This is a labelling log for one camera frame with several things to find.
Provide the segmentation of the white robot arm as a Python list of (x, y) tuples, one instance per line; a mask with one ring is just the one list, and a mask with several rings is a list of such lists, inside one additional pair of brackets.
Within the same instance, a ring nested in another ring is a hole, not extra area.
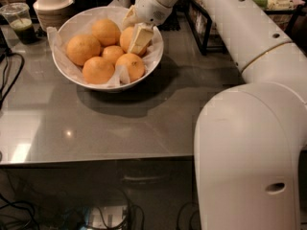
[[(126, 23), (163, 23), (177, 0), (135, 0)], [(252, 0), (201, 0), (244, 80), (195, 128), (201, 230), (299, 230), (307, 58)]]

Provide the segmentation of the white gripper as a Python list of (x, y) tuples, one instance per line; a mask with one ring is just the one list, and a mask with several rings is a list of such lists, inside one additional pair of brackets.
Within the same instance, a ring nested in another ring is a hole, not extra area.
[(154, 25), (161, 25), (171, 14), (175, 0), (135, 0), (122, 20), (122, 28), (133, 26), (129, 53), (143, 56), (154, 36)]

